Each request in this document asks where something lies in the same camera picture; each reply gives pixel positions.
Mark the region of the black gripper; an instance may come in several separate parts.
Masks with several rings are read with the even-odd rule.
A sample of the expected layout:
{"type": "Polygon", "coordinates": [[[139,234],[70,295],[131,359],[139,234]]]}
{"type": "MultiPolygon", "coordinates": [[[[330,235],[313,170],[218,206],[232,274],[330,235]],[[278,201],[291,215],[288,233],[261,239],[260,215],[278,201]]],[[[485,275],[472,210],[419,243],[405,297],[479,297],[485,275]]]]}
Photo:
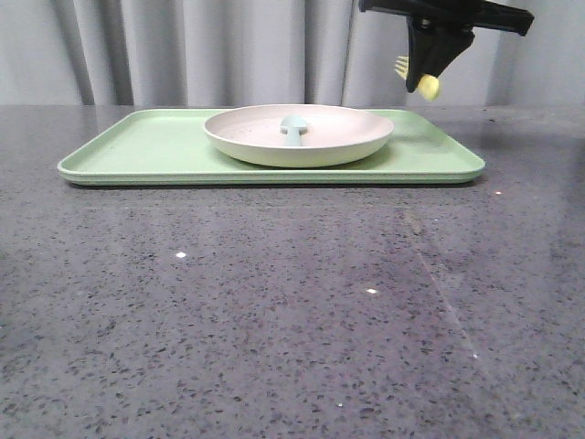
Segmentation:
{"type": "Polygon", "coordinates": [[[491,1],[359,1],[368,10],[408,18],[409,67],[406,89],[414,92],[423,75],[439,78],[444,70],[474,40],[473,27],[483,27],[525,36],[534,16],[526,9],[491,1]]]}

